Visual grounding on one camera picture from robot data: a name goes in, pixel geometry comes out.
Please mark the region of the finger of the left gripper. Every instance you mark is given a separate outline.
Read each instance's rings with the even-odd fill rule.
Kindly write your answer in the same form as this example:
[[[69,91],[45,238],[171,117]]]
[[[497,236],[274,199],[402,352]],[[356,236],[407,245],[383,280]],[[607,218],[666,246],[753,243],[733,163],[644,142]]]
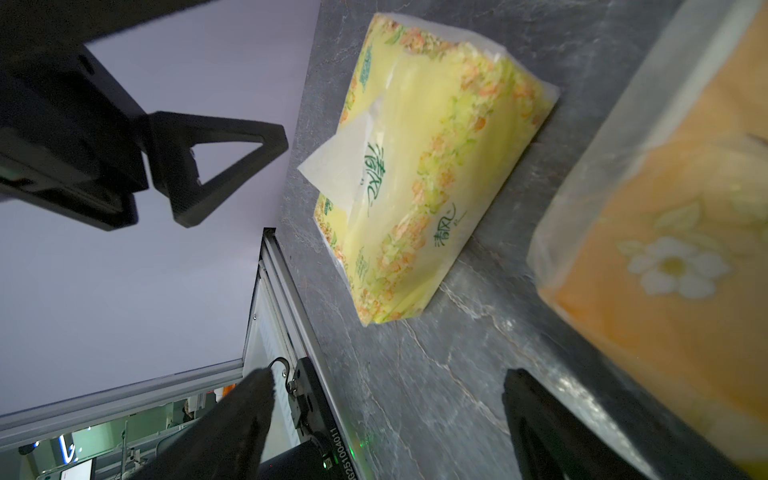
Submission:
[[[143,133],[152,182],[169,199],[174,220],[186,228],[202,223],[289,147],[279,124],[172,112],[145,116]],[[192,148],[227,142],[258,147],[201,182]]]

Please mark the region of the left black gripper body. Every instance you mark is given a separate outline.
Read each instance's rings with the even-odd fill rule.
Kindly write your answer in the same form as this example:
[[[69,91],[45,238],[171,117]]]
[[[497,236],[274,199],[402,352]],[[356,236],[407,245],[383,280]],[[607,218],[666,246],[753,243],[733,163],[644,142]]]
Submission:
[[[84,46],[2,65],[2,200],[104,231],[135,225],[144,115]]]

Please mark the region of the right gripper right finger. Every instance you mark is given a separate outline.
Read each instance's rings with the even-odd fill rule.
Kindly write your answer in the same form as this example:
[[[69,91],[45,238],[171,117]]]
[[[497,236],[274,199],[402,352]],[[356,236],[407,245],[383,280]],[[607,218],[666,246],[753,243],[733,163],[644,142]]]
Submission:
[[[524,369],[510,369],[502,401],[524,479],[642,479]]]

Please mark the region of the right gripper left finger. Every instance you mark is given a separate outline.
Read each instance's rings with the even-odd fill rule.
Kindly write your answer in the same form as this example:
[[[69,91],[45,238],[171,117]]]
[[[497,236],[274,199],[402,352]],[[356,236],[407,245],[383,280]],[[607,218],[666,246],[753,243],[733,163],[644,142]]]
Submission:
[[[270,369],[249,373],[134,479],[255,479],[275,406]]]

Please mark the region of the green tissue pack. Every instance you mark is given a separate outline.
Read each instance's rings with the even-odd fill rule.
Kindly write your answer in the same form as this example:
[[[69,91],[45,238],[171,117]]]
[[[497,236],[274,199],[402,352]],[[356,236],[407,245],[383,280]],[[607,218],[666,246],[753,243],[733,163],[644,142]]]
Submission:
[[[337,131],[299,166],[361,323],[422,313],[558,97],[486,37],[374,15]]]

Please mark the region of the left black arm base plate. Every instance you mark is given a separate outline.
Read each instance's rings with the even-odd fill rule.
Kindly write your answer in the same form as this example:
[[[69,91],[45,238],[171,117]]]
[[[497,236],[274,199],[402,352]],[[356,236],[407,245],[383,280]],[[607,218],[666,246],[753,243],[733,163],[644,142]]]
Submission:
[[[309,357],[297,360],[286,393],[300,444],[289,451],[297,479],[362,479]]]

